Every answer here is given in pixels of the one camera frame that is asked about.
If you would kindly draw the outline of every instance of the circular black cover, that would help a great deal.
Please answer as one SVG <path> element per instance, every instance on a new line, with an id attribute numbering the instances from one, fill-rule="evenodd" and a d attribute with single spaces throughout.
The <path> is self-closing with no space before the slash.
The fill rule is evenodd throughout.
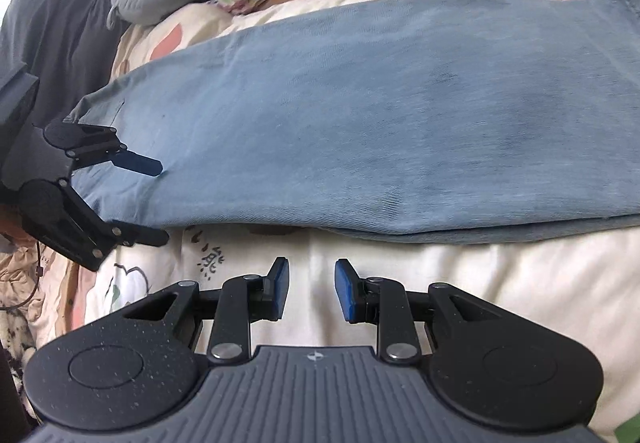
<path id="1" fill-rule="evenodd" d="M 436 393 L 464 416 L 496 429 L 546 432 L 586 423 L 602 368 L 584 346 L 527 323 L 472 322 L 428 363 Z"/>
<path id="2" fill-rule="evenodd" d="M 193 353 L 162 321 L 99 323 L 30 360 L 25 388 L 43 418 L 79 430 L 120 430 L 148 423 L 189 394 L 198 377 Z"/>

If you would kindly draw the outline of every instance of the ribbed surface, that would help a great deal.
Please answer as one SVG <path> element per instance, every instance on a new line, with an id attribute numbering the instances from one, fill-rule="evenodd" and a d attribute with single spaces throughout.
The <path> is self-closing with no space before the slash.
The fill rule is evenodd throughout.
<path id="1" fill-rule="evenodd" d="M 121 435 L 47 426 L 30 443 L 595 443 L 585 428 L 515 437 L 444 409 L 418 371 L 377 361 L 368 347 L 262 347 L 220 367 L 180 412 Z"/>

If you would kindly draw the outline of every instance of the white bed sheet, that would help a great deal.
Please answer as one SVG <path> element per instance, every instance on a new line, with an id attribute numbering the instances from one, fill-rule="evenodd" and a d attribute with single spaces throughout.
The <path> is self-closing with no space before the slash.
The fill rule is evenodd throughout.
<path id="1" fill-rule="evenodd" d="M 207 29 L 223 28 L 220 35 L 226 35 L 360 1 L 367 0 L 296 0 Z M 207 19 L 222 18 L 206 14 Z M 207 289 L 236 275 L 265 273 L 282 255 L 291 268 L 284 317 L 278 323 L 255 324 L 254 344 L 373 345 L 375 328 L 351 326 L 340 312 L 334 264 L 346 257 L 364 277 L 400 280 L 415 291 L 446 281 L 585 344 L 605 370 L 591 428 L 606 439 L 615 441 L 614 430 L 640 412 L 640 227 L 477 246 L 405 245 L 314 229 L 287 233 L 243 225 L 207 225 L 171 234 L 163 248 L 135 246 L 111 254 L 87 295 L 87 322 L 178 280 L 197 280 Z M 422 342 L 426 349 L 424 336 Z"/>

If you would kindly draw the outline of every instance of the black cable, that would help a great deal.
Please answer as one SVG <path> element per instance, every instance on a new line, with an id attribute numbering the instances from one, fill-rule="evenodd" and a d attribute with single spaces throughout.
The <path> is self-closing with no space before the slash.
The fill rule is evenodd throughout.
<path id="1" fill-rule="evenodd" d="M 0 306 L 0 311 L 11 311 L 12 309 L 21 308 L 25 304 L 29 303 L 29 301 L 36 294 L 36 291 L 38 290 L 38 283 L 40 282 L 40 277 L 43 274 L 42 266 L 40 266 L 41 255 L 40 255 L 40 242 L 39 241 L 36 241 L 36 250 L 37 250 L 37 253 L 38 253 L 38 262 L 36 263 L 36 284 L 33 286 L 33 289 L 31 290 L 31 294 L 26 299 L 24 299 L 22 302 L 20 302 L 20 304 L 15 304 L 13 306 Z"/>

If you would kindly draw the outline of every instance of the beige crumpled fabric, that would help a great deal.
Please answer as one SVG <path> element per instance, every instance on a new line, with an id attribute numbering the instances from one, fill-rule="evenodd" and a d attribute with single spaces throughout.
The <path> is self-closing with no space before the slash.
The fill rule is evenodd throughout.
<path id="1" fill-rule="evenodd" d="M 20 247 L 14 253 L 0 253 L 0 303 L 3 306 L 20 304 L 31 295 L 34 286 L 36 247 Z M 42 314 L 44 293 L 36 290 L 33 298 L 20 308 L 28 322 Z"/>

